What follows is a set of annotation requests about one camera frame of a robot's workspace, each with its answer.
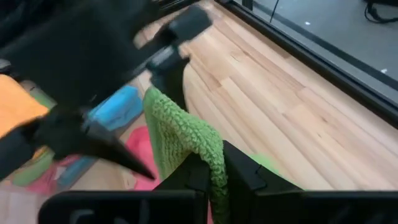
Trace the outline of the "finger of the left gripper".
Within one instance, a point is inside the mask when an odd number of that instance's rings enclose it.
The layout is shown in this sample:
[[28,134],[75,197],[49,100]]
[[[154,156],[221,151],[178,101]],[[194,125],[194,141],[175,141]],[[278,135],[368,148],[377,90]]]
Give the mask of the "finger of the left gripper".
[[188,109],[183,90],[183,76],[189,62],[190,57],[181,56],[176,46],[169,46],[147,63],[147,69],[152,73],[151,83],[185,111]]
[[54,158],[70,155],[90,156],[123,166],[150,180],[153,173],[132,155],[117,136],[97,121],[88,119],[81,111],[59,106],[33,120],[33,141],[53,150]]

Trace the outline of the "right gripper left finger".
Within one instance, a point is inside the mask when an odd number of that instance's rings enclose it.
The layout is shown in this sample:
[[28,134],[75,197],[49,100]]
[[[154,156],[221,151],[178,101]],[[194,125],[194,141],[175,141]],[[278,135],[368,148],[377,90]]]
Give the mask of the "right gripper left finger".
[[155,189],[160,201],[161,224],[207,224],[210,167],[191,153]]

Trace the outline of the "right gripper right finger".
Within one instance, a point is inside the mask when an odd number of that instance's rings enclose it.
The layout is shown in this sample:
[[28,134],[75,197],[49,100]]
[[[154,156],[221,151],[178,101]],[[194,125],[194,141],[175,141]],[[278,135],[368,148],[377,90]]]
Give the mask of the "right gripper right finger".
[[231,224],[298,224],[292,202],[277,194],[300,190],[257,163],[230,142],[223,141],[228,175]]

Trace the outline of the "clear plastic bin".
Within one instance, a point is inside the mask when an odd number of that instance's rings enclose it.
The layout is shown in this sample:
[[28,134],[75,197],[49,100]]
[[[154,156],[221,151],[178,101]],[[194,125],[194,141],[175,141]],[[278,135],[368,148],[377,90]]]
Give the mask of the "clear plastic bin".
[[[23,87],[23,89],[25,89],[25,91],[27,91],[30,94],[30,96],[32,96],[41,105],[45,106],[48,110],[52,109],[56,105],[56,102],[54,102],[53,99],[51,99],[49,96],[47,96],[41,89],[36,87],[33,83],[29,83],[29,82],[25,81],[23,84],[20,84],[20,86]],[[14,173],[9,175],[9,177],[7,177],[2,184],[5,185],[9,189],[26,190],[25,188],[27,186],[20,187],[20,186],[16,186],[16,185],[12,184],[11,178],[14,175]]]

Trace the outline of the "pink microfiber towel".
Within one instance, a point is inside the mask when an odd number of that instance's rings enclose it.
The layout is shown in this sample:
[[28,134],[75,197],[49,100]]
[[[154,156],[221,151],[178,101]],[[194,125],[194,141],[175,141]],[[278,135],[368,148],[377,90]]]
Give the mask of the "pink microfiber towel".
[[62,175],[77,160],[79,160],[78,156],[70,156],[62,161],[51,161],[50,167],[25,189],[41,195],[50,195],[67,189],[69,184],[63,181]]
[[133,173],[135,178],[134,190],[153,190],[160,184],[159,172],[155,164],[150,135],[147,126],[136,128],[129,136],[126,146],[153,173],[155,180],[147,179],[140,174]]

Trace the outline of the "orange microfiber towel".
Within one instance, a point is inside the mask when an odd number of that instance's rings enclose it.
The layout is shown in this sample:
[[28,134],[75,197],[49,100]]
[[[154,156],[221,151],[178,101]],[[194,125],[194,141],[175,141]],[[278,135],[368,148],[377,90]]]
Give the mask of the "orange microfiber towel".
[[16,126],[43,116],[48,109],[13,78],[0,74],[0,138]]

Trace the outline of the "black metal table frame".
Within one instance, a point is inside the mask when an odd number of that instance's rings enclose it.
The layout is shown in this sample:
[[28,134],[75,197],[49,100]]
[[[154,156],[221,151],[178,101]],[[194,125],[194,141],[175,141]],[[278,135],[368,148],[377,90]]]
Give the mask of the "black metal table frame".
[[244,6],[233,0],[215,0],[215,2],[347,93],[385,122],[398,129],[398,106],[389,103],[376,91],[357,81],[349,73],[327,62],[326,59],[289,37],[271,23],[249,12]]

